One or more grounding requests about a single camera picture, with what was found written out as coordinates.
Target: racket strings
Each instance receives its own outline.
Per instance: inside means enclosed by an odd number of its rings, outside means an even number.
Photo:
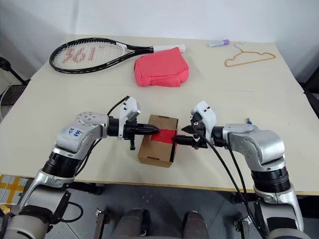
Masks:
[[[109,42],[88,41],[69,45],[53,58],[53,64],[61,69],[95,67],[125,54],[125,48]]]

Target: clothes hanger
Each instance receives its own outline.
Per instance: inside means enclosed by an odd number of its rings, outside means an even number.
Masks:
[[[269,52],[260,53],[260,52],[257,52],[257,51],[243,51],[240,47],[236,46],[236,44],[241,44],[241,45],[243,45],[243,43],[235,43],[235,44],[234,44],[234,47],[238,48],[238,49],[240,50],[240,52],[239,52],[238,54],[236,54],[236,55],[234,56],[234,58],[232,58],[232,59],[227,59],[227,60],[225,61],[225,66],[226,66],[226,67],[239,66],[239,65],[249,64],[249,63],[258,62],[258,61],[266,61],[266,60],[270,60],[270,59],[276,58],[276,56],[275,56],[274,54],[269,53]],[[233,60],[235,60],[235,58],[236,58],[237,56],[239,56],[239,55],[241,55],[241,54],[243,54],[243,53],[257,53],[258,55],[261,55],[261,56],[263,56],[263,55],[270,55],[271,57],[265,58],[265,59],[260,59],[260,60],[255,60],[255,61],[248,61],[248,62],[238,63],[238,64],[234,64],[234,65],[227,65],[227,62],[228,62],[228,61],[233,61]]]

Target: red cloth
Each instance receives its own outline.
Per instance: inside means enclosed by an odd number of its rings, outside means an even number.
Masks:
[[[140,86],[179,87],[188,73],[188,65],[178,47],[143,56],[134,65],[135,80]]]
[[[173,137],[176,135],[175,130],[170,129],[160,129],[158,133],[152,134],[151,140],[158,141],[162,143],[173,144]]]

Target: white table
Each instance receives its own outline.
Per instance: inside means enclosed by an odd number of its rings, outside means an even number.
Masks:
[[[218,125],[244,123],[249,117],[258,127],[275,131],[285,143],[287,169],[297,193],[319,195],[319,120],[274,43],[244,43],[243,49],[268,51],[276,59],[226,68],[224,60],[238,52],[232,45],[208,48],[205,40],[109,38],[141,46],[185,43],[188,80],[180,88],[139,87],[133,76],[136,58],[82,75],[56,72],[47,62],[0,125],[1,174],[33,177],[48,159],[59,131],[78,113],[106,113],[126,95],[141,104],[139,122],[147,123],[150,114],[170,116],[179,119],[179,130],[189,124],[190,110],[206,100],[217,115]],[[160,168],[139,163],[141,141],[142,137],[136,136],[137,150],[130,151],[128,141],[112,137],[102,140],[76,179],[234,190],[212,150],[178,145],[171,168]],[[223,148],[218,151],[240,184],[229,153]],[[243,156],[235,156],[247,188],[252,189]]]

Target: pink pouch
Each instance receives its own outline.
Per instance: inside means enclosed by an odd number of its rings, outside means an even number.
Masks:
[[[188,78],[188,73],[188,65],[178,47],[142,56],[134,65],[139,86],[179,87]]]

